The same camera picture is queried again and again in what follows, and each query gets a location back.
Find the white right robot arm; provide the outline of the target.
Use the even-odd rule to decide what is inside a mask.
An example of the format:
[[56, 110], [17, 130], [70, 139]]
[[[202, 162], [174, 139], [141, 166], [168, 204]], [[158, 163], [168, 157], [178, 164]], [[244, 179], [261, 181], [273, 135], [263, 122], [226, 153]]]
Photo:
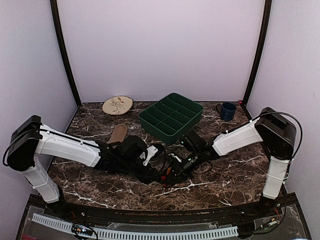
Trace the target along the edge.
[[243, 147], [264, 143], [270, 156], [266, 182], [263, 188], [263, 200], [255, 205], [255, 213], [266, 217], [275, 208], [275, 200], [287, 180], [290, 165], [299, 151], [302, 141], [296, 141], [297, 131], [302, 131], [298, 120], [292, 123], [292, 115], [275, 111], [270, 107], [249, 122], [226, 130], [205, 141], [194, 130], [187, 132], [180, 143], [190, 152], [182, 159], [172, 154], [172, 161], [161, 176], [161, 182], [166, 187], [192, 178], [193, 171], [202, 163], [217, 160]]

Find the red yellow argyle sock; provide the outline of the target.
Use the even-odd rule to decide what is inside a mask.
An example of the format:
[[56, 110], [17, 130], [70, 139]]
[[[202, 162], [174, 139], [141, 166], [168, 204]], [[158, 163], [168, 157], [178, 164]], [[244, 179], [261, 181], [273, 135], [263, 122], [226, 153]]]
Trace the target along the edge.
[[174, 186], [176, 184], [183, 183], [188, 178], [183, 172], [174, 170], [173, 168], [167, 168], [161, 175], [161, 183], [165, 187]]

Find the dark blue mug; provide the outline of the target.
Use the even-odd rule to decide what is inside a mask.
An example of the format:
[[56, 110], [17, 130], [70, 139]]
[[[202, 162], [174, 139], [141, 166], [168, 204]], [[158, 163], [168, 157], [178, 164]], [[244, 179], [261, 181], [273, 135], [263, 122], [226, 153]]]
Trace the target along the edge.
[[233, 119], [237, 106], [232, 102], [223, 102], [217, 104], [215, 109], [223, 121], [229, 122]]

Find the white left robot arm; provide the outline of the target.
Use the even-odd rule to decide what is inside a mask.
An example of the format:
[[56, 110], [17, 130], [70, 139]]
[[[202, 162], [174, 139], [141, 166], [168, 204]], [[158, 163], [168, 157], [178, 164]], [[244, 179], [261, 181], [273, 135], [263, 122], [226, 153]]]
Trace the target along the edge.
[[11, 135], [2, 164], [24, 175], [60, 218], [71, 213], [63, 191], [49, 177], [38, 155], [48, 155], [80, 163], [108, 173], [128, 173], [140, 182], [149, 184], [160, 179], [160, 171], [150, 165], [152, 158], [165, 153], [162, 144], [147, 145], [140, 137], [127, 136], [127, 127], [117, 125], [108, 142], [76, 138], [43, 124], [33, 115]]

